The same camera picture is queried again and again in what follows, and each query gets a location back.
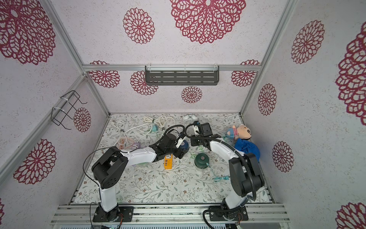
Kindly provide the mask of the navy blue meat grinder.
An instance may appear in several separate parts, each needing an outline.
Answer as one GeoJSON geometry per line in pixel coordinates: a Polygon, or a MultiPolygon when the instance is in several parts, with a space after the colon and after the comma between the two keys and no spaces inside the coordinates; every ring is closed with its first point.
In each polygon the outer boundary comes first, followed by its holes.
{"type": "Polygon", "coordinates": [[[179,149],[184,152],[187,153],[189,150],[189,143],[187,142],[187,140],[183,140],[183,142],[181,143],[179,149]]]}

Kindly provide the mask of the teal plug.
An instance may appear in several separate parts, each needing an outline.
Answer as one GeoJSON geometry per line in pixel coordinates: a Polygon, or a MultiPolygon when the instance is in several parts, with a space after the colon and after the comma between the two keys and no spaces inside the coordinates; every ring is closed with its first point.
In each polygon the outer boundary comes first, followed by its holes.
{"type": "Polygon", "coordinates": [[[152,132],[157,132],[158,131],[158,126],[157,125],[153,125],[152,126],[152,132]]]}

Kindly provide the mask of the dark green meat grinder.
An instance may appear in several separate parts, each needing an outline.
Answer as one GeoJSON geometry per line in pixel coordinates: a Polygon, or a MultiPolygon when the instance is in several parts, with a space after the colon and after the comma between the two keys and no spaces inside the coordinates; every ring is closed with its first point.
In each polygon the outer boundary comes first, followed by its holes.
{"type": "Polygon", "coordinates": [[[205,153],[198,154],[194,159],[194,164],[198,169],[206,169],[209,167],[209,157],[205,153]]]}

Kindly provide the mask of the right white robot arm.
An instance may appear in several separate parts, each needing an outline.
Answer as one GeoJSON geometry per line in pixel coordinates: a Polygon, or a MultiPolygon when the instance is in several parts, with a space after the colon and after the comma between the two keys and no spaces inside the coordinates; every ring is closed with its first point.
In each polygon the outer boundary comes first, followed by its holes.
{"type": "Polygon", "coordinates": [[[233,194],[223,199],[219,208],[204,210],[202,217],[207,226],[211,227],[206,219],[210,216],[222,217],[226,220],[245,219],[245,204],[257,199],[257,191],[264,186],[265,181],[259,162],[253,153],[243,153],[225,142],[220,136],[213,136],[209,123],[203,127],[197,121],[185,127],[185,135],[191,142],[199,142],[200,145],[208,148],[213,153],[227,160],[229,164],[230,182],[233,194]]]}

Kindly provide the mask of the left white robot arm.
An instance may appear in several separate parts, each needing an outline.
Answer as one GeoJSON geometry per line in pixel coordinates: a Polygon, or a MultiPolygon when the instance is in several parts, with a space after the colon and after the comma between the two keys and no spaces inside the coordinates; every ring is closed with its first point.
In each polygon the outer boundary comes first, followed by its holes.
{"type": "Polygon", "coordinates": [[[122,217],[127,219],[128,215],[120,211],[115,187],[126,168],[164,160],[171,154],[181,159],[188,150],[189,144],[185,138],[178,138],[173,134],[165,134],[156,143],[132,151],[123,152],[118,147],[108,148],[91,168],[99,185],[101,199],[92,222],[115,222],[122,217]]]}

